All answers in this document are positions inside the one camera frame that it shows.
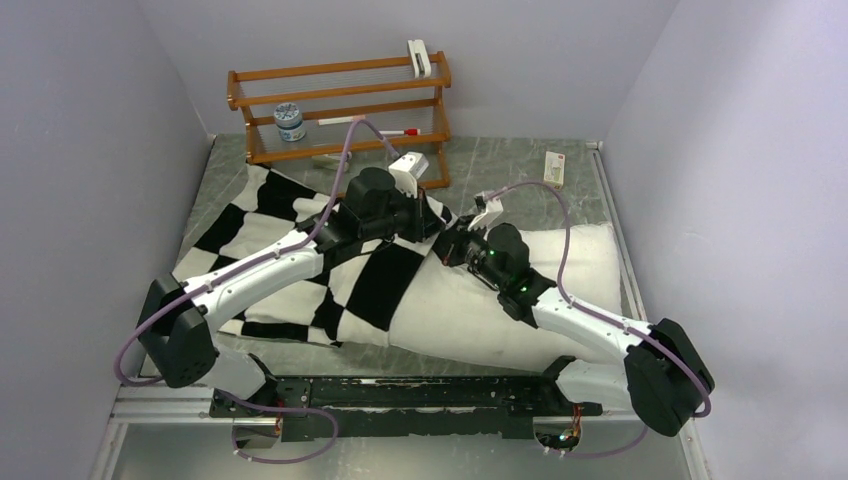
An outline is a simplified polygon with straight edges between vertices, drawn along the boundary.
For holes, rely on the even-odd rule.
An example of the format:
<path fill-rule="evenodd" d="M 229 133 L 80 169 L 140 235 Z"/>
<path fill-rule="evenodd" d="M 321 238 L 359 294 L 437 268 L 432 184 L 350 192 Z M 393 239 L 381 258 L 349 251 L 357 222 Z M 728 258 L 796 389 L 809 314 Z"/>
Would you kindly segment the black white checkered pillowcase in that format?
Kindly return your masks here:
<path fill-rule="evenodd" d="M 231 200 L 176 265 L 211 328 L 325 345 L 385 345 L 452 223 L 415 176 L 361 170 L 333 201 L 277 171 L 247 170 Z"/>

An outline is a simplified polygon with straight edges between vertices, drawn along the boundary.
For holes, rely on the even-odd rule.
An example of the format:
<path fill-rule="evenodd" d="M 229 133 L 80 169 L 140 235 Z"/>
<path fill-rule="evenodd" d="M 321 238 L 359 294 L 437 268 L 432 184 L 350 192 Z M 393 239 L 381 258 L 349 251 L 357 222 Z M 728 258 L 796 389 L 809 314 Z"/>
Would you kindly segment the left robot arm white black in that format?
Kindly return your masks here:
<path fill-rule="evenodd" d="M 422 187 L 403 186 L 399 174 L 369 167 L 349 182 L 341 199 L 258 252 L 189 280 L 171 273 L 153 280 L 136 338 L 168 387 L 208 380 L 247 399 L 266 387 L 269 375 L 249 355 L 216 344 L 213 334 L 221 324 L 352 260 L 369 242 L 429 242 L 447 222 L 443 205 Z"/>

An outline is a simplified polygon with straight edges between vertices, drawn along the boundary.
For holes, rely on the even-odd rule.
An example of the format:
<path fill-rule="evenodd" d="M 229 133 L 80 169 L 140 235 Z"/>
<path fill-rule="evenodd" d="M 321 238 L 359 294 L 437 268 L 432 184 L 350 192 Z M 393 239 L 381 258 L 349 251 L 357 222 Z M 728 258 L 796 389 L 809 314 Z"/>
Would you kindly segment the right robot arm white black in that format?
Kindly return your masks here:
<path fill-rule="evenodd" d="M 667 437 L 710 413 L 715 381 L 679 323 L 635 320 L 565 293 L 531 266 L 529 246 L 513 225 L 482 234 L 461 222 L 439 235 L 433 251 L 444 265 L 466 267 L 495 291 L 510 318 L 595 354 L 593 361 L 566 355 L 550 365 L 567 402 L 631 411 Z"/>

